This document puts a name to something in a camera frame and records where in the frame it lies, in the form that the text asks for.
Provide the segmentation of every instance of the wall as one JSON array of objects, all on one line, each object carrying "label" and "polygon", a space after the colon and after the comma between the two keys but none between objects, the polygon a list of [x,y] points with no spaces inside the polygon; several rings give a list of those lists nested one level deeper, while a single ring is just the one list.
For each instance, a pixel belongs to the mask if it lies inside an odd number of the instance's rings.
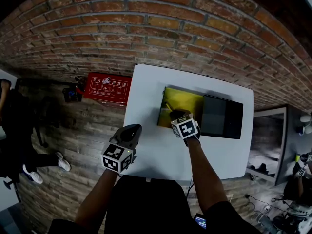
[{"label": "wall", "polygon": [[312,109],[311,57],[252,0],[27,0],[0,34],[0,59],[24,77],[132,75],[145,63],[249,87],[255,109]]}]

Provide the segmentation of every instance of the black device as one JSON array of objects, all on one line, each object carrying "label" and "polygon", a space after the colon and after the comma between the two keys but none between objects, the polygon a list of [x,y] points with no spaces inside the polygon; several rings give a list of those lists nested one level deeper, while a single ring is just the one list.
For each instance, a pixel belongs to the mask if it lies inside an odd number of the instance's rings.
[{"label": "black device", "polygon": [[204,229],[206,228],[206,219],[204,215],[196,213],[194,220],[200,227]]},{"label": "black device", "polygon": [[201,135],[240,139],[243,109],[242,103],[205,95]]}]

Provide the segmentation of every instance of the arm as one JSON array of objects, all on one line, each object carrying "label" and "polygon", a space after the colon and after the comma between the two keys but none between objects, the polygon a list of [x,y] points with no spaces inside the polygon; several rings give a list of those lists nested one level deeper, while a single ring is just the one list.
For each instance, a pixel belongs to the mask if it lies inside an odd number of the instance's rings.
[{"label": "arm", "polygon": [[209,164],[200,143],[195,138],[188,138],[193,181],[200,208],[205,212],[209,207],[221,201],[228,201],[223,185],[214,169]]},{"label": "arm", "polygon": [[0,117],[2,117],[4,104],[5,104],[7,95],[9,93],[10,87],[11,87],[11,83],[9,81],[2,80],[1,82],[2,93],[1,93],[1,99],[0,99]]},{"label": "arm", "polygon": [[78,209],[75,223],[91,233],[98,233],[105,217],[118,173],[106,169]]}]

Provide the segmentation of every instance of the black shirt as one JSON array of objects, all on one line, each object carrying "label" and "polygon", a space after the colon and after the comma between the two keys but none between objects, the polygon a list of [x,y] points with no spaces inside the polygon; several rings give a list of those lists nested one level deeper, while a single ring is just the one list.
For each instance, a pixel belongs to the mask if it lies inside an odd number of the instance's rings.
[{"label": "black shirt", "polygon": [[[219,202],[205,213],[206,229],[191,217],[182,188],[172,180],[122,176],[113,189],[105,234],[112,233],[240,233],[260,232],[244,221],[229,202]],[[79,225],[54,219],[49,234],[88,233]]]}]

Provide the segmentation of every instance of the fire extinguisher box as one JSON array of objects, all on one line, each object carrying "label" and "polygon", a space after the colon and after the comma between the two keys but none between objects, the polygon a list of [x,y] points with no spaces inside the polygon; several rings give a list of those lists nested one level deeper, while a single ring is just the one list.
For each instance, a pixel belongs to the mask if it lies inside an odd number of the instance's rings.
[{"label": "fire extinguisher box", "polygon": [[84,97],[126,106],[131,77],[102,73],[89,73]]}]

